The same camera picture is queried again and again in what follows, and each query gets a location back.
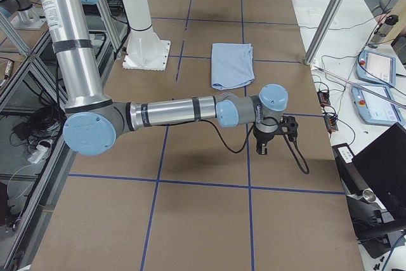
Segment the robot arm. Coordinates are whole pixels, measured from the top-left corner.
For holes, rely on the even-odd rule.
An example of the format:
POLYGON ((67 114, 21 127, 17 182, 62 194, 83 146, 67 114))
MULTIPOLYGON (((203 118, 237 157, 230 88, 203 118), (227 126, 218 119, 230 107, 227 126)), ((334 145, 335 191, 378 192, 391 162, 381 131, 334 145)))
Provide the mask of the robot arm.
POLYGON ((9 18, 17 11, 26 11, 33 7, 31 0, 1 0, 1 13, 9 18))
MULTIPOLYGON (((267 154, 267 144, 280 135, 292 152, 298 150, 298 124, 293 116, 283 116, 288 92, 278 84, 265 85, 258 95, 238 97, 232 93, 192 97, 163 102, 120 102, 118 97, 135 97, 147 89, 148 81, 136 89, 135 76, 129 81, 109 81, 104 91, 89 38, 88 24, 82 0, 41 0, 46 15, 53 52, 58 60, 68 99, 64 106, 67 120, 63 125, 65 143, 81 155, 99 155, 115 144, 118 137, 140 128, 176 126, 192 122, 208 122, 218 133, 223 145, 238 154, 247 145, 249 135, 256 138, 256 152, 267 154), (234 128, 252 123, 239 150, 232 150, 217 126, 208 119, 217 118, 222 128, 234 128)), ((171 42, 162 40, 153 29, 147 0, 122 0, 128 17, 128 44, 124 69, 163 71, 167 65, 171 42)), ((216 43, 212 46, 212 80, 225 76, 231 81, 247 67, 250 76, 239 85, 253 79, 252 46, 250 44, 216 43)), ((159 84, 147 89, 152 94, 159 84)))

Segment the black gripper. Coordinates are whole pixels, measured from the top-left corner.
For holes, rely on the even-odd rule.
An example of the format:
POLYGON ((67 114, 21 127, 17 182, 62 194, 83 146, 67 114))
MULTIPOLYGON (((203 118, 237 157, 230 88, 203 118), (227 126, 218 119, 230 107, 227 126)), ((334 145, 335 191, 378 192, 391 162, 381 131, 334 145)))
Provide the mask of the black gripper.
POLYGON ((254 125, 253 135, 256 139, 256 152, 267 155, 267 144, 277 135, 286 136, 289 142, 297 145, 298 123, 293 116, 282 116, 279 121, 266 117, 263 122, 254 125))

